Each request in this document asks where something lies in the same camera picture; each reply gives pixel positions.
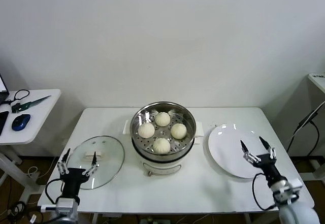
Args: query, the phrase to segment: pot lid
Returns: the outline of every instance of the pot lid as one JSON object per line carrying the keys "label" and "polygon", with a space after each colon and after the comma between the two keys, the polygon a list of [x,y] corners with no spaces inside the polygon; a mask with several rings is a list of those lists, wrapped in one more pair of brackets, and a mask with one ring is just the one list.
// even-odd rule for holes
{"label": "pot lid", "polygon": [[113,180],[124,162],[124,148],[119,140],[111,136],[97,136],[84,141],[71,154],[68,168],[88,170],[96,152],[97,171],[81,185],[81,189],[94,189]]}

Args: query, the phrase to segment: white table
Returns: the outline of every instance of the white table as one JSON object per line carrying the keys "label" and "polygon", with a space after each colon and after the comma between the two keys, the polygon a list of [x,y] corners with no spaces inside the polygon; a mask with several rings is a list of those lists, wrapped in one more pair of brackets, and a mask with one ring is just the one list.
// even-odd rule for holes
{"label": "white table", "polygon": [[[11,91],[7,100],[12,100],[14,98],[15,93],[16,91]],[[40,186],[35,183],[35,179],[28,177],[15,165],[20,164],[21,159],[11,149],[10,145],[28,144],[35,139],[47,116],[50,114],[55,103],[60,97],[61,91],[59,89],[30,90],[29,96],[20,101],[21,104],[24,104],[30,101],[43,98],[48,95],[51,95],[51,97],[42,101],[40,104],[34,107],[30,107],[20,113],[11,112],[11,106],[14,105],[16,102],[13,102],[11,106],[0,106],[0,112],[9,111],[6,124],[0,135],[0,168],[5,172],[0,179],[0,184],[3,183],[7,175],[10,175],[17,182],[25,186],[25,190],[21,197],[21,200],[23,201],[27,201],[29,195],[38,193],[40,191]],[[13,120],[21,114],[30,114],[30,121],[23,130],[18,132],[13,131],[11,129],[11,124]]]}
{"label": "white table", "polygon": [[[115,179],[94,189],[80,190],[79,212],[94,213],[230,213],[257,212],[251,180],[231,176],[211,159],[206,143],[209,132],[223,123],[244,125],[258,132],[276,148],[280,173],[288,179],[300,178],[281,142],[259,108],[189,108],[197,121],[201,121],[205,136],[196,140],[182,169],[174,175],[151,176],[136,159],[130,136],[122,130],[137,108],[88,108],[82,113],[63,153],[74,149],[88,138],[109,135],[119,139],[125,148],[125,162]],[[50,177],[58,178],[55,169]],[[60,195],[60,182],[48,187],[55,199]],[[256,196],[262,206],[273,203],[272,193],[264,178],[258,178]],[[300,200],[314,206],[312,197],[304,186]],[[38,205],[50,204],[42,193]]]}
{"label": "white table", "polygon": [[[325,93],[325,73],[311,73],[308,76],[309,80],[312,81],[322,92]],[[310,164],[314,167],[314,172],[300,173],[304,181],[322,181],[325,185],[325,164],[320,165],[317,160],[310,160]]]}

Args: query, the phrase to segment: computer mouse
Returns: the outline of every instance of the computer mouse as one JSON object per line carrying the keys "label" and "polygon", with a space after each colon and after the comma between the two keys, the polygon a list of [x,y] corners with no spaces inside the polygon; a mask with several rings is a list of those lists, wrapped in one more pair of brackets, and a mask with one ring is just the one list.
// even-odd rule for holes
{"label": "computer mouse", "polygon": [[20,131],[23,130],[27,123],[30,120],[30,115],[29,114],[22,114],[20,116],[17,116],[14,121],[12,122],[11,128],[14,131]]}

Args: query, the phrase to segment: plate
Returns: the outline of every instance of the plate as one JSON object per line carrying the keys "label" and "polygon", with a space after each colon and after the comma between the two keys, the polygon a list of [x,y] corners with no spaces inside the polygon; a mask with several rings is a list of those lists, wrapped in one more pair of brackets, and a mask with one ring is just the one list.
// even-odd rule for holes
{"label": "plate", "polygon": [[244,159],[240,140],[252,154],[265,154],[267,151],[259,136],[255,131],[245,130],[237,124],[223,124],[211,132],[208,141],[209,150],[218,165],[230,174],[241,178],[253,178],[262,171]]}

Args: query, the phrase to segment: perforated steamer tray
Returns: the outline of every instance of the perforated steamer tray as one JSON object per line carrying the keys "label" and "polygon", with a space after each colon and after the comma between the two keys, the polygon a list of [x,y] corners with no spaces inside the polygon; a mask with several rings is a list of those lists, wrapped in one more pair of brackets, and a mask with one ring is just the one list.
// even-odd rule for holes
{"label": "perforated steamer tray", "polygon": [[[167,112],[171,117],[171,122],[167,126],[158,126],[155,117],[159,112]],[[139,136],[138,129],[143,123],[150,122],[155,127],[155,133],[151,138],[144,139]],[[177,140],[171,135],[171,128],[174,124],[182,123],[187,128],[186,137]],[[172,102],[156,102],[145,106],[138,111],[130,124],[130,133],[133,144],[137,152],[146,159],[155,162],[173,161],[186,155],[193,146],[196,132],[196,122],[192,114],[183,106]],[[152,145],[157,138],[165,138],[171,145],[168,154],[156,154]]]}

